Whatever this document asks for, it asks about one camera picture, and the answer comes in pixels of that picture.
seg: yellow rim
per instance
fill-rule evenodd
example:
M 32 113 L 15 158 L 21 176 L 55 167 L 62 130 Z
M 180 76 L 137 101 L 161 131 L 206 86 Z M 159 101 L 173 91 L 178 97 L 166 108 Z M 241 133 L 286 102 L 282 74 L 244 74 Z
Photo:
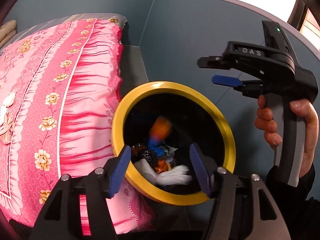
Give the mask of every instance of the yellow rim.
M 173 93 L 189 98 L 200 105 L 212 116 L 222 134 L 224 142 L 225 156 L 223 167 L 228 171 L 233 172 L 236 164 L 236 145 L 227 120 L 219 109 L 204 95 L 192 88 L 174 82 L 163 81 L 146 83 L 130 91 L 121 100 L 116 110 L 112 125 L 112 147 L 114 155 L 118 156 L 124 146 L 123 129 L 127 114 L 138 101 L 149 95 L 157 93 Z M 187 206 L 200 204 L 208 200 L 207 196 L 202 192 L 190 195 L 176 195 L 161 190 L 148 182 L 136 170 L 132 162 L 129 163 L 125 177 L 131 185 L 133 185 L 143 195 L 161 203 Z

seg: human hand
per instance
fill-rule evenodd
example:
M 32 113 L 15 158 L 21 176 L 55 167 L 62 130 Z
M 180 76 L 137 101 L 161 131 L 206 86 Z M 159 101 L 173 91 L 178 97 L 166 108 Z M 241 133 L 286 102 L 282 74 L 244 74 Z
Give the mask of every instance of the human hand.
M 273 120 L 273 113 L 266 107 L 266 98 L 260 95 L 258 98 L 257 118 L 254 125 L 260 130 L 264 130 L 264 138 L 273 150 L 282 143 L 282 138 L 276 133 L 277 123 Z M 304 153 L 299 178 L 303 177 L 311 168 L 319 133 L 319 120 L 313 105 L 307 99 L 290 102 L 291 110 L 299 117 L 306 120 L 306 138 Z

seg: pink fabric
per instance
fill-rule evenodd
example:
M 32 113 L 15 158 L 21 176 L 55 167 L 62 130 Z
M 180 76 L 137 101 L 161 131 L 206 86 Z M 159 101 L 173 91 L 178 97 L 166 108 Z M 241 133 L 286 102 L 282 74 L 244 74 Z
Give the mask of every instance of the pink fabric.
M 0 101 L 16 91 L 8 107 L 15 126 L 7 117 L 0 127 L 0 208 L 7 219 L 33 226 L 61 174 L 87 175 L 113 157 L 120 38 L 110 21 L 80 20 L 28 36 L 0 57 Z M 126 180 L 107 203 L 118 234 L 151 226 L 154 212 Z M 85 196 L 80 204 L 88 235 Z

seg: gray handle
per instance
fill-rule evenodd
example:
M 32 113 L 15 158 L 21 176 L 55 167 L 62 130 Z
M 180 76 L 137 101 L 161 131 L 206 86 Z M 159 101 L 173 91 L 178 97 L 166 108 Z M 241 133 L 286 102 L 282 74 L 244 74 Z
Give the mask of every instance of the gray handle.
M 297 187 L 304 153 L 305 120 L 290 109 L 290 102 L 296 99 L 273 93 L 265 94 L 265 97 L 278 125 L 277 133 L 283 139 L 283 143 L 275 150 L 274 165 L 278 167 L 276 179 Z

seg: wall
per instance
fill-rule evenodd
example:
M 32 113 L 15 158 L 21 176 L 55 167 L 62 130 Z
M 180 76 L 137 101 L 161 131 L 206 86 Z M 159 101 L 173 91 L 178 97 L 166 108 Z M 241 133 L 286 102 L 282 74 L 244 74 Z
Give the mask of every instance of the wall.
M 18 0 L 4 22 L 15 19 L 18 31 L 68 15 L 93 12 L 118 13 L 128 19 L 125 45 L 138 46 L 153 0 Z
M 222 0 L 155 0 L 140 45 L 149 81 L 182 83 L 208 97 L 228 120 L 236 141 L 235 173 L 266 176 L 273 164 L 273 152 L 263 132 L 253 121 L 257 102 L 239 92 L 211 83 L 214 74 L 250 78 L 236 70 L 199 69 L 197 59 L 221 55 L 228 41 L 264 44 L 260 14 Z M 313 71 L 320 80 L 318 59 L 288 33 L 301 66 Z M 320 99 L 314 103 L 320 110 Z M 315 157 L 320 167 L 320 152 Z M 312 194 L 320 198 L 320 178 L 316 177 Z

